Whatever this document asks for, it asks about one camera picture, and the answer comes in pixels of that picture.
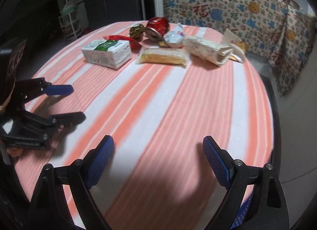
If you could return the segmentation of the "person's left hand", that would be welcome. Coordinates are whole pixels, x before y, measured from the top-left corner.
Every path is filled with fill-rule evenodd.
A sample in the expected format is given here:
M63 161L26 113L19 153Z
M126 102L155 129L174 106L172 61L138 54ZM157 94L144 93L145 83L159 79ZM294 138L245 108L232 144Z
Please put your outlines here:
M11 157L20 157L23 153L23 149L17 147L8 147L6 151Z

